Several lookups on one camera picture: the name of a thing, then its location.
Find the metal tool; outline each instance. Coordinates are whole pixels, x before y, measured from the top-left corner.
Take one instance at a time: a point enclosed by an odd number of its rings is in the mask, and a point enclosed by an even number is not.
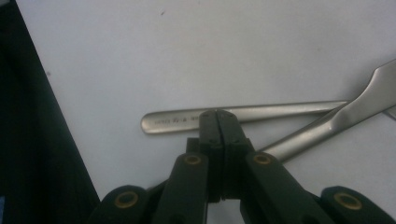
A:
[[[145,133],[170,133],[199,128],[199,116],[207,110],[222,109],[235,114],[239,122],[329,112],[347,101],[312,102],[283,105],[246,105],[199,108],[149,113],[141,120]]]
[[[260,149],[280,161],[288,158],[396,105],[396,60],[375,69],[364,92],[296,133]]]

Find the black object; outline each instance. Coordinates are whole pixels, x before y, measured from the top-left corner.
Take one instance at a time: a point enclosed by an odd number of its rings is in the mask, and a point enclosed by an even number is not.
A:
[[[84,223],[99,198],[17,4],[0,7],[3,224]]]
[[[320,198],[305,191],[275,157],[253,149],[229,112],[203,113],[200,138],[188,139],[186,151],[167,182],[113,190],[88,223],[202,224],[207,203],[219,199],[240,199],[248,224],[396,223],[354,190],[328,188]]]

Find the brass rivet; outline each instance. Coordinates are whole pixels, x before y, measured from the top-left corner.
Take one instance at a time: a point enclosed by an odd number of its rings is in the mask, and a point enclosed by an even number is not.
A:
[[[268,156],[262,154],[254,156],[253,160],[261,165],[267,165],[271,163],[271,159]]]
[[[335,193],[334,199],[336,202],[343,205],[345,208],[348,208],[351,210],[360,210],[363,207],[363,205],[361,204],[361,201],[359,201],[359,199],[353,197],[350,194],[344,193],[344,192]]]
[[[139,196],[134,191],[126,191],[117,196],[114,204],[118,208],[129,208],[134,206],[139,199]]]
[[[196,165],[201,163],[201,158],[199,158],[198,156],[187,156],[184,158],[184,162],[189,165]]]

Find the white surface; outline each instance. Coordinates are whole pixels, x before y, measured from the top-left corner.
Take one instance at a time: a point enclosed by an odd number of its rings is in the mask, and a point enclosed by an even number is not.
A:
[[[101,198],[167,178],[186,138],[144,135],[152,111],[353,99],[396,58],[396,2],[19,0]],[[314,118],[244,126],[256,148]],[[396,123],[383,114],[286,163],[309,191],[355,189],[396,217]],[[242,223],[237,202],[208,223]]]

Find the white table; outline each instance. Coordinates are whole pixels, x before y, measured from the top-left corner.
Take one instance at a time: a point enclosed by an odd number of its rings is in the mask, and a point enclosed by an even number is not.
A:
[[[353,99],[396,58],[396,2],[53,1],[18,5],[101,198],[165,180],[187,137],[148,112]],[[260,148],[316,117],[244,125]],[[355,189],[396,218],[396,123],[379,114],[285,164],[307,190]],[[238,202],[208,223],[242,223]]]

